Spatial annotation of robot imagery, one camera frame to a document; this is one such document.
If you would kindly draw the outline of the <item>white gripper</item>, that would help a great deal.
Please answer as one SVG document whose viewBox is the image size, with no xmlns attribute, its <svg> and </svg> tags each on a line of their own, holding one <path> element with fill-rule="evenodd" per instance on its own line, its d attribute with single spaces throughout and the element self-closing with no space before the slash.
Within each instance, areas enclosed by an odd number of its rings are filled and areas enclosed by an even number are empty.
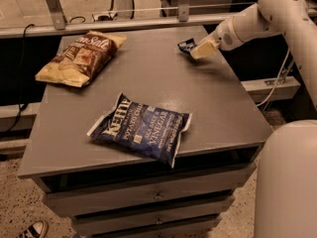
<svg viewBox="0 0 317 238">
<path fill-rule="evenodd" d="M 202 41 L 190 52 L 195 60 L 214 56 L 218 48 L 222 51 L 231 51 L 242 44 L 235 32 L 232 18 L 221 22 L 213 32 L 213 36 L 215 40 Z"/>
</svg>

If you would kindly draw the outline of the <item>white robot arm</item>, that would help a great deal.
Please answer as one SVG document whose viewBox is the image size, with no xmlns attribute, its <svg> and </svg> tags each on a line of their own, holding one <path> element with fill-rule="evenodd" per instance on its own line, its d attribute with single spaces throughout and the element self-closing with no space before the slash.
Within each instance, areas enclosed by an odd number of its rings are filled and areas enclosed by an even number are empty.
<svg viewBox="0 0 317 238">
<path fill-rule="evenodd" d="M 195 59 L 257 38 L 283 36 L 304 88 L 281 105 L 285 123 L 259 161 L 254 238 L 317 238 L 317 25 L 305 0 L 258 0 L 190 52 Z"/>
</svg>

